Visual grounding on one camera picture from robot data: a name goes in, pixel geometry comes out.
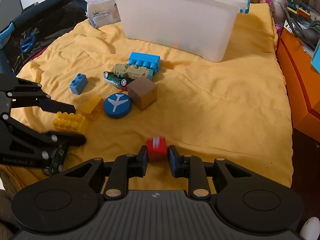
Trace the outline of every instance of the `gray gripper base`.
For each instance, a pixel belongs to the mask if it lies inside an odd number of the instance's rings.
[[[68,233],[44,236],[20,231],[14,240],[299,240],[291,231],[254,236],[222,223],[203,201],[183,190],[130,190],[118,201],[106,201],[96,217]]]

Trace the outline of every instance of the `white plastic storage box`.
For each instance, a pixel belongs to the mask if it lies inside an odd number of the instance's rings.
[[[116,0],[125,36],[220,62],[249,0]]]

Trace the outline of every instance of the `blue round token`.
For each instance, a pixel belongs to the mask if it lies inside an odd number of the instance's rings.
[[[121,118],[131,111],[131,99],[123,93],[115,93],[104,101],[103,108],[111,118]]]

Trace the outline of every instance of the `white airplane icon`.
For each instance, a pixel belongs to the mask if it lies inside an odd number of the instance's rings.
[[[113,105],[112,112],[116,111],[117,106],[122,105],[123,103],[127,102],[129,99],[119,101],[120,97],[124,96],[124,94],[116,94],[117,100],[113,100],[108,98],[108,101]]]

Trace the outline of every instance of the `large blue lego brick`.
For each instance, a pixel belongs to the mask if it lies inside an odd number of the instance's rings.
[[[70,84],[70,89],[72,93],[80,95],[84,87],[87,85],[87,77],[83,74],[78,74]]]
[[[160,70],[160,56],[132,52],[129,57],[129,65],[137,65],[139,67],[147,67],[157,73]]]

